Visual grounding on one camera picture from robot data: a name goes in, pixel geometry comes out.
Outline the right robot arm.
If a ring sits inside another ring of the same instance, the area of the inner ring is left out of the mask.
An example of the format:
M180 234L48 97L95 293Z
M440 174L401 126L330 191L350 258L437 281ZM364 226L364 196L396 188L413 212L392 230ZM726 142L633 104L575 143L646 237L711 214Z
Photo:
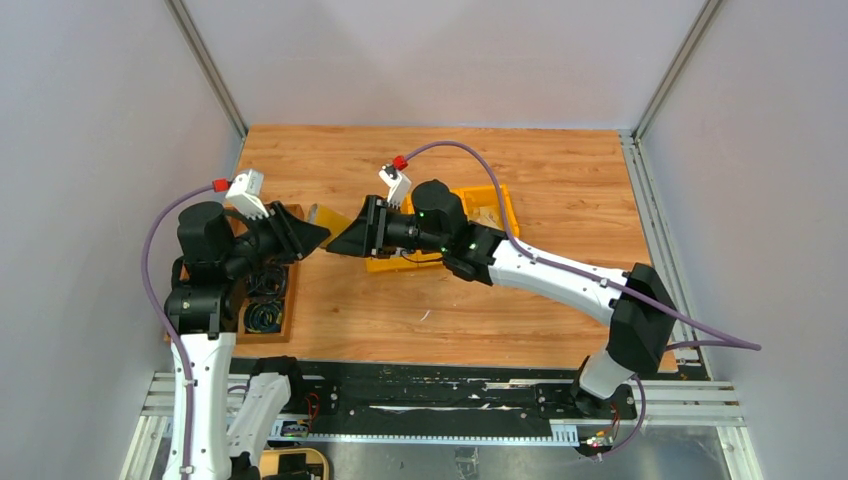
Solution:
M625 271L548 257L504 230L469 219L460 197L438 180L418 185L411 204L406 214L382 197L367 196L327 251L362 258L406 250L438 254L462 280L539 294L608 326L605 347L584 360L564 395L564 404L584 417L602 417L620 385L659 370L675 324L674 304L652 266L637 263Z

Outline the yellow leather card holder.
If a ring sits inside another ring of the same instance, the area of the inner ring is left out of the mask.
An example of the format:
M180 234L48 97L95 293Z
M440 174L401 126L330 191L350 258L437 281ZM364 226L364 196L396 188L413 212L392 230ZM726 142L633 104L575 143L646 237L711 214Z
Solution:
M319 247L325 249L330 242L344 232L353 222L349 217L323 204L313 204L307 212L307 221L313 225L327 229L330 234L321 242Z

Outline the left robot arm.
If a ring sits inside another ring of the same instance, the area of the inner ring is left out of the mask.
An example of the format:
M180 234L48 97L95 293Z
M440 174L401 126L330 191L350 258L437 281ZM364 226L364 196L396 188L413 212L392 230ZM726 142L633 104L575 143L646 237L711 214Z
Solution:
M247 280L273 260L299 261L328 229L297 218L279 202L257 219L205 201L178 216L182 255L163 305L174 366L171 456L167 479L259 479L262 453L278 415L300 406L305 382L293 357L256 361L233 419L227 414L231 360Z

